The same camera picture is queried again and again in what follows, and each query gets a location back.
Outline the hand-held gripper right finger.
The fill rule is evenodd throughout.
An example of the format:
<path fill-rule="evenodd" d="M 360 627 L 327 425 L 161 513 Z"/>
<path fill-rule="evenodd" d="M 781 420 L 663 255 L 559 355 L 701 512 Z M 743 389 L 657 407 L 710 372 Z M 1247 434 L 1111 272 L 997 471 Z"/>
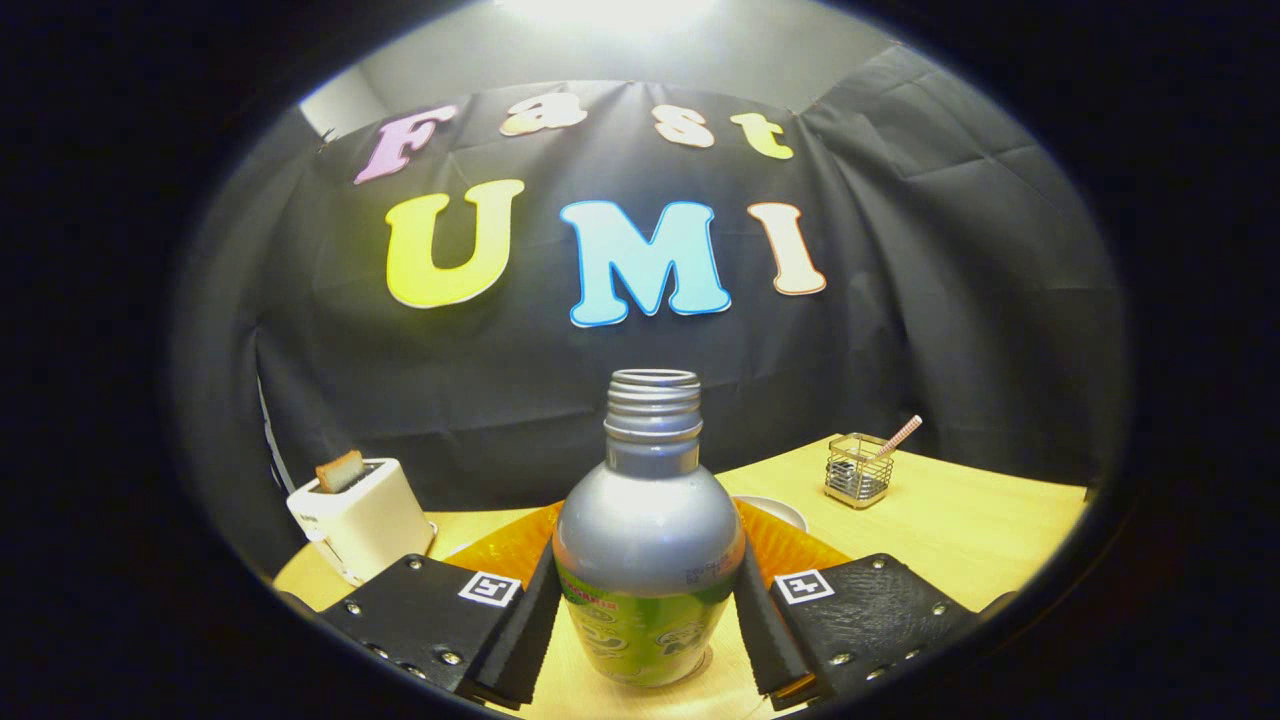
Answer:
<path fill-rule="evenodd" d="M 1006 592 L 970 610 L 888 553 L 851 559 L 754 505 L 736 507 L 740 634 L 756 689 L 778 711 L 863 700 L 1012 602 Z"/>

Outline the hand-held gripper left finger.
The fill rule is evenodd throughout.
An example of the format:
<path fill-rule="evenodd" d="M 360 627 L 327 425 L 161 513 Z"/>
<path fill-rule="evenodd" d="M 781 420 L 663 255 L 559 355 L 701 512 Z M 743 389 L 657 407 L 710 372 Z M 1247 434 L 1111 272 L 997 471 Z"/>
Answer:
<path fill-rule="evenodd" d="M 445 560 L 407 553 L 319 616 L 412 682 L 503 708 L 530 705 L 561 603 L 550 542 L 562 507 Z"/>

